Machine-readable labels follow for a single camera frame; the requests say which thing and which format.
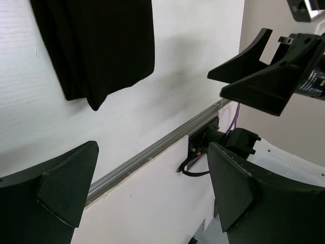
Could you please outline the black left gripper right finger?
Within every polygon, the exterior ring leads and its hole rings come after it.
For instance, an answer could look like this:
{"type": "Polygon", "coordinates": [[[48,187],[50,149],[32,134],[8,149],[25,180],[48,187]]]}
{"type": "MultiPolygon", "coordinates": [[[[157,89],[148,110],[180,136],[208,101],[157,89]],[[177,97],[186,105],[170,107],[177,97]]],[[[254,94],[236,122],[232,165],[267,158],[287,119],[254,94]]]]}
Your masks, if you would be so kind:
{"type": "Polygon", "coordinates": [[[324,188],[255,165],[219,144],[207,153],[229,243],[324,243],[324,188]]]}

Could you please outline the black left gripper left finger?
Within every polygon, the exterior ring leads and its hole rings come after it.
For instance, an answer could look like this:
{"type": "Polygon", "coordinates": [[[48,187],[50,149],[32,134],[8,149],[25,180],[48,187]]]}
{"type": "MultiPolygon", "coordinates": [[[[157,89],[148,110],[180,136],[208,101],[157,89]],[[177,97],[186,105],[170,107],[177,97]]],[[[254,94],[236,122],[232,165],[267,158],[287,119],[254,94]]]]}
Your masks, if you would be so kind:
{"type": "Polygon", "coordinates": [[[70,243],[99,155],[88,141],[1,178],[1,243],[70,243]]]}

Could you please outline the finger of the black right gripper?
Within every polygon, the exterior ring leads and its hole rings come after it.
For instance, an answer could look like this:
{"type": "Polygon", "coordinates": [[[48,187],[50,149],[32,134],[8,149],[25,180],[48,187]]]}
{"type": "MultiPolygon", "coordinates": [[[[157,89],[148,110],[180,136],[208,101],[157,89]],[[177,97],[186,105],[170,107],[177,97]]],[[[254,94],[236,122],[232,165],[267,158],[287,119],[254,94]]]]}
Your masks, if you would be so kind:
{"type": "Polygon", "coordinates": [[[208,72],[207,78],[233,83],[268,67],[260,57],[272,30],[262,28],[252,43],[238,55],[208,72]]]}
{"type": "Polygon", "coordinates": [[[289,86],[284,84],[289,74],[291,72],[288,68],[269,64],[263,70],[236,82],[227,83],[220,96],[279,116],[293,95],[289,86]]]}

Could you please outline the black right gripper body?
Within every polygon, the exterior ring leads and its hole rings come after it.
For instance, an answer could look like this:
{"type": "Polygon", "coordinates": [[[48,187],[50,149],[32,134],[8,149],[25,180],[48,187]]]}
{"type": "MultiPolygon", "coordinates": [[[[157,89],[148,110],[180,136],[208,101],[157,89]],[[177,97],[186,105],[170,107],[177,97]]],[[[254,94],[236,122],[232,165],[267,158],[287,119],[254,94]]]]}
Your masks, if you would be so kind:
{"type": "Polygon", "coordinates": [[[284,83],[290,93],[324,98],[324,34],[290,34],[278,42],[271,64],[291,72],[284,83]]]}

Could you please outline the black skirt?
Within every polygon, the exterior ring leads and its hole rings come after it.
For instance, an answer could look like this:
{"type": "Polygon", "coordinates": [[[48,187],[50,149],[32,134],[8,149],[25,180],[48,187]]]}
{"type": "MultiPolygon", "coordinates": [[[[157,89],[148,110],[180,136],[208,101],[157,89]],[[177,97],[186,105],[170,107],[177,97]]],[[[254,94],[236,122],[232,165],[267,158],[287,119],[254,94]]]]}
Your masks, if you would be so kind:
{"type": "Polygon", "coordinates": [[[31,1],[67,100],[96,111],[155,66],[151,1],[31,1]]]}

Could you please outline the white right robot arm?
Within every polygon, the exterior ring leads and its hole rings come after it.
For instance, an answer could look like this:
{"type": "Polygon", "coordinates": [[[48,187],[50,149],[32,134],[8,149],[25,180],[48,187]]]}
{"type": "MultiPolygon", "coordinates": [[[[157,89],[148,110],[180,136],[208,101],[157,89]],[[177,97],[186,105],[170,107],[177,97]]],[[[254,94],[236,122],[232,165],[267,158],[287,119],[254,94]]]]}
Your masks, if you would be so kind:
{"type": "MultiPolygon", "coordinates": [[[[274,116],[283,112],[294,94],[324,100],[324,35],[280,37],[271,62],[265,64],[260,57],[271,33],[262,28],[246,49],[208,72],[209,79],[225,83],[220,96],[274,116]]],[[[266,140],[252,148],[248,160],[289,179],[324,186],[322,166],[266,140]]]]}

